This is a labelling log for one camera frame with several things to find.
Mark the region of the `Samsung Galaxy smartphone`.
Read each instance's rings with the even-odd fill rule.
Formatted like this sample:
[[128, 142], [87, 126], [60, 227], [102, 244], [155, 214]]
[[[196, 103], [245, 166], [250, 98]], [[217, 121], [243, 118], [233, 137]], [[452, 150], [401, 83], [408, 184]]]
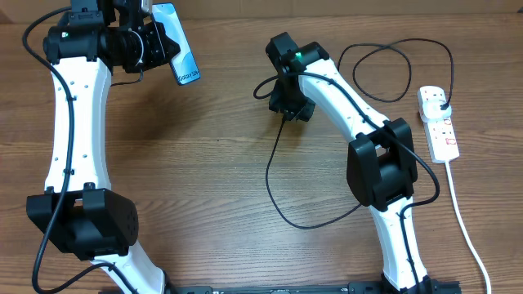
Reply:
[[199, 68], [175, 6], [171, 2], [157, 3], [152, 6], [152, 12], [154, 20], [163, 24], [168, 40], [179, 47], [179, 52], [169, 62], [177, 84], [183, 86], [200, 79]]

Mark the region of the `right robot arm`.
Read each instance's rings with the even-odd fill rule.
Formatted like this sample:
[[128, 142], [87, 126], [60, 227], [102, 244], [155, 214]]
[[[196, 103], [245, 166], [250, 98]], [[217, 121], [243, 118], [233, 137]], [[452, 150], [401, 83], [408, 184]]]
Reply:
[[346, 180], [359, 204], [372, 215], [382, 249], [383, 293], [428, 293], [411, 210], [417, 167], [412, 132], [402, 118], [391, 121], [368, 105], [340, 75], [317, 42], [299, 47], [288, 33], [273, 37], [266, 54], [277, 72], [266, 94], [269, 109], [284, 122], [310, 120], [319, 106], [348, 144]]

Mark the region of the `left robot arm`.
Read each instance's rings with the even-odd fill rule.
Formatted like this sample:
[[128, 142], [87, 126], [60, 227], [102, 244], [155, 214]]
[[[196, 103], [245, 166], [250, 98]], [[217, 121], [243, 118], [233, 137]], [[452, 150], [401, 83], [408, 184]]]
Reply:
[[134, 202], [112, 190], [105, 156], [113, 70], [143, 74], [189, 55], [175, 7], [150, 1], [74, 1], [43, 40], [38, 60], [55, 91], [51, 166], [26, 202], [43, 244], [104, 270], [121, 293], [173, 293], [138, 239]]

